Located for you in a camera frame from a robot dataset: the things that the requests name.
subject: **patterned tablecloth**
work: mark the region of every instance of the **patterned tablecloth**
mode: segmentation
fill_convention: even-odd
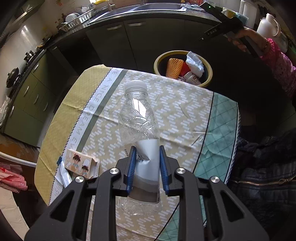
[[[160,144],[167,155],[198,177],[218,176],[227,183],[239,129],[236,102],[166,77],[94,66],[85,70],[71,88],[43,141],[35,185],[45,202],[51,203],[62,191],[54,175],[64,150],[71,148],[99,158],[99,175],[125,157],[118,114],[124,103],[124,85],[131,80],[147,84],[160,129]],[[162,211],[154,216],[128,215],[116,206],[118,240],[177,240],[178,197],[167,197],[161,183],[160,198]]]

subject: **hand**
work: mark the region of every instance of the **hand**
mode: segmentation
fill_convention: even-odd
[[[237,32],[235,34],[235,39],[232,39],[232,38],[228,37],[228,41],[229,42],[232,42],[240,50],[246,52],[247,51],[246,45],[242,44],[239,41],[239,39],[242,38],[242,37],[244,37],[244,36],[250,37],[258,45],[258,47],[263,51],[263,54],[265,54],[265,53],[267,53],[269,51],[269,49],[270,49],[270,42],[267,41],[266,38],[262,37],[256,31],[254,31],[254,30],[252,30],[250,28],[246,28],[246,27],[244,27],[244,29],[241,29],[239,32]]]

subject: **gray stripe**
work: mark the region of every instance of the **gray stripe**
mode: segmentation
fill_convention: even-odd
[[[107,104],[107,102],[109,101],[109,99],[111,98],[111,96],[113,95],[115,89],[117,88],[117,86],[119,85],[119,83],[122,81],[123,77],[126,75],[126,72],[128,70],[124,69],[121,71],[121,73],[119,74],[119,76],[117,77],[117,79],[114,81],[114,83],[112,84],[111,88],[108,90],[108,92],[106,93],[106,95],[104,96],[104,98],[102,99],[101,103],[99,104],[97,110],[95,111],[95,113],[93,114],[87,128],[85,129],[85,132],[82,135],[82,138],[78,144],[78,147],[76,149],[76,151],[82,152],[85,143],[94,127],[94,125],[96,124],[96,121],[99,118],[99,115],[102,113],[105,105]]]

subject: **yellow trash can rim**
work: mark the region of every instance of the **yellow trash can rim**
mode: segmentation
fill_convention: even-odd
[[[158,65],[159,63],[166,57],[170,56],[170,55],[175,55],[175,54],[184,54],[187,55],[189,53],[189,51],[185,51],[185,50],[173,50],[173,51],[168,51],[166,53],[163,53],[162,55],[160,55],[155,61],[154,61],[154,73],[157,75],[161,75],[158,71]],[[202,61],[202,63],[204,64],[204,66],[207,68],[208,71],[208,77],[207,80],[205,82],[203,82],[202,84],[198,85],[198,87],[202,87],[205,88],[209,85],[209,83],[212,80],[213,77],[213,70],[212,67],[210,66],[209,62],[206,61],[202,56],[198,55],[197,56],[200,58],[200,60]]]

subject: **blue gripper pad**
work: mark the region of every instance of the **blue gripper pad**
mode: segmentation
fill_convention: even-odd
[[[133,187],[133,175],[135,173],[135,168],[136,168],[136,160],[137,160],[137,150],[136,148],[133,149],[133,153],[129,154],[131,155],[131,162],[130,166],[128,168],[128,175],[126,179],[126,190],[128,192],[128,195],[130,194],[132,187]]]
[[[169,192],[168,171],[167,171],[167,168],[165,165],[165,159],[164,159],[163,152],[161,149],[159,151],[159,154],[160,154],[160,159],[159,159],[160,160],[160,174],[161,174],[161,179],[163,182],[163,189],[165,191],[165,194],[168,195],[168,192]]]

